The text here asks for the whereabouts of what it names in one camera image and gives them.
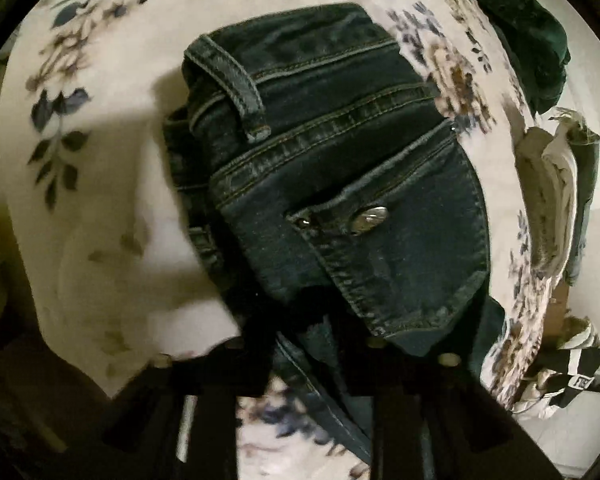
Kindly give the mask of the floral bed blanket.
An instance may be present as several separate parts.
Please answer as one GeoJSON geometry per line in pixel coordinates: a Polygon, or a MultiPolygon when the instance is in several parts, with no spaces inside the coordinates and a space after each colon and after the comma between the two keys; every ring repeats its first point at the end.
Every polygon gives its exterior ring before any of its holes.
{"type": "Polygon", "coordinates": [[[274,341],[262,396],[241,398],[235,479],[373,479],[275,374],[277,334],[227,307],[189,236],[164,140],[188,100],[182,72],[202,35],[312,6],[354,3],[437,93],[474,166],[490,233],[498,338],[536,293],[513,142],[531,117],[512,63],[476,0],[41,0],[24,19],[0,101],[0,157],[38,328],[56,356],[111,401],[158,356],[205,356],[237,337],[274,341]]]}

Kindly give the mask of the dark green duvet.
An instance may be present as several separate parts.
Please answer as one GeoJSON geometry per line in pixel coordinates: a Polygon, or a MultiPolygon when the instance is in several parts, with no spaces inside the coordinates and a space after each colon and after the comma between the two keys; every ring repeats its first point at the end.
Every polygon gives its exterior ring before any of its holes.
{"type": "Polygon", "coordinates": [[[536,0],[476,0],[501,38],[533,114],[557,105],[571,61],[565,29],[536,0]]]}

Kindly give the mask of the dark blue denim jeans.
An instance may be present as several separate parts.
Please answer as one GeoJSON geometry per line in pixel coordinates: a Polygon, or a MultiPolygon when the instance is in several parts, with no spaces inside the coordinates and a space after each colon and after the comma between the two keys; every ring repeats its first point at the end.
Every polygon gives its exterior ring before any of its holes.
{"type": "Polygon", "coordinates": [[[275,374],[368,460],[366,341],[478,372],[504,321],[456,123],[354,3],[202,35],[182,72],[163,134],[190,239],[237,321],[276,331],[275,374]]]}

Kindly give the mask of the folded white clothes stack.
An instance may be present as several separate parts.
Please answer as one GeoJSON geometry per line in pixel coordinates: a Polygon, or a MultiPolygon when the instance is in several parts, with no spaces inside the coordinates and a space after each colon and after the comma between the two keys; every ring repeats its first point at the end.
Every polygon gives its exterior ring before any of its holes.
{"type": "Polygon", "coordinates": [[[531,127],[515,160],[531,237],[531,265],[572,286],[580,276],[600,169],[600,135],[575,110],[557,107],[554,133],[531,127]]]}

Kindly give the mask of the black white jacket on chair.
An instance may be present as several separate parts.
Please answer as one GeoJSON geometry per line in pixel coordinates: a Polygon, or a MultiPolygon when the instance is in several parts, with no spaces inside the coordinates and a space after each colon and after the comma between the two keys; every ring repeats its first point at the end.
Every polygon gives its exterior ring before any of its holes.
{"type": "Polygon", "coordinates": [[[519,420],[549,419],[585,391],[600,368],[600,331],[589,318],[567,316],[556,346],[541,350],[512,405],[519,420]]]}

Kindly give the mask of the brown cardboard box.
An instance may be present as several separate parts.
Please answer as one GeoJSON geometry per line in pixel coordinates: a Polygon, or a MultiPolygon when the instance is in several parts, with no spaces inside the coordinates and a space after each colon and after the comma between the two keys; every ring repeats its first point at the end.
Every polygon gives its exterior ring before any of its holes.
{"type": "Polygon", "coordinates": [[[564,280],[561,280],[550,297],[544,318],[543,347],[555,347],[557,344],[558,338],[562,333],[565,317],[568,313],[569,292],[569,285],[564,280]]]}

